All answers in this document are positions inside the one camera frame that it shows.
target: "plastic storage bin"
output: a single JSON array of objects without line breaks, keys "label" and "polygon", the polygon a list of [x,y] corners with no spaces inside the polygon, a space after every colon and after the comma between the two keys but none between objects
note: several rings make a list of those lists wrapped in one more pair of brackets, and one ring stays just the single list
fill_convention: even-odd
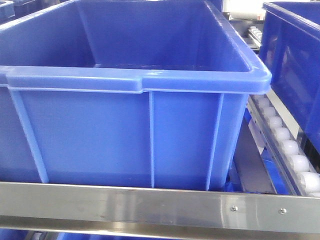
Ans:
[{"label": "plastic storage bin", "polygon": [[0,24],[15,18],[14,3],[12,1],[0,1]]},{"label": "plastic storage bin", "polygon": [[3,181],[220,190],[271,80],[203,0],[68,1],[0,51]]},{"label": "plastic storage bin", "polygon": [[260,58],[272,88],[320,151],[320,2],[263,5]]},{"label": "plastic storage bin", "polygon": [[60,233],[56,240],[165,240],[163,238]]},{"label": "plastic storage bin", "polygon": [[1,240],[25,240],[28,231],[0,228]]}]

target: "white roller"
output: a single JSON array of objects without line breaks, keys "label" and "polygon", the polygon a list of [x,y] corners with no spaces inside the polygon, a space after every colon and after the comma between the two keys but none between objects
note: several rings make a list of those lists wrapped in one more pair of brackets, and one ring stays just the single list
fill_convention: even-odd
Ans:
[{"label": "white roller", "polygon": [[264,99],[265,95],[254,95],[253,97],[255,100],[258,100],[258,99]]},{"label": "white roller", "polygon": [[290,131],[286,127],[273,128],[272,133],[278,141],[290,139]]},{"label": "white roller", "polygon": [[309,172],[309,160],[306,156],[294,154],[288,156],[288,160],[295,172]]},{"label": "white roller", "polygon": [[265,108],[270,106],[270,101],[268,98],[259,98],[257,101],[259,108]]},{"label": "white roller", "polygon": [[280,146],[285,155],[295,155],[299,153],[298,143],[294,140],[283,140]]},{"label": "white roller", "polygon": [[314,172],[300,172],[297,175],[307,193],[320,192],[320,177]]},{"label": "white roller", "polygon": [[276,109],[273,106],[266,106],[262,109],[262,114],[265,118],[276,115]]},{"label": "white roller", "polygon": [[251,32],[253,32],[253,34],[261,33],[261,31],[259,29],[252,29]]},{"label": "white roller", "polygon": [[271,129],[282,127],[282,119],[279,116],[269,116],[266,118],[266,122],[268,123]]},{"label": "white roller", "polygon": [[308,194],[309,197],[320,198],[320,192],[311,192]]}]

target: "bolt head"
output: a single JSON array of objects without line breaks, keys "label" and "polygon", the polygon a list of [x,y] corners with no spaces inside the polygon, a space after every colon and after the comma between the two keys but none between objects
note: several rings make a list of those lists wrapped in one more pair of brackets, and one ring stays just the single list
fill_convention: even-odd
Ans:
[{"label": "bolt head", "polygon": [[279,212],[279,214],[283,215],[283,214],[287,213],[287,209],[281,208],[278,212]]},{"label": "bolt head", "polygon": [[232,206],[231,207],[231,211],[232,212],[237,212],[238,211],[238,207],[237,206]]}]

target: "stainless steel bar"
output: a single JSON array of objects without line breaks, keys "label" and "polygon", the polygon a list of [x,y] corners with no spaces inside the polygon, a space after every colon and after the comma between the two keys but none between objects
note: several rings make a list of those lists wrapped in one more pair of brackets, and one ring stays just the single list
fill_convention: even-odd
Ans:
[{"label": "stainless steel bar", "polygon": [[0,202],[1,228],[174,239],[320,238],[320,199],[312,197],[0,182]]}]

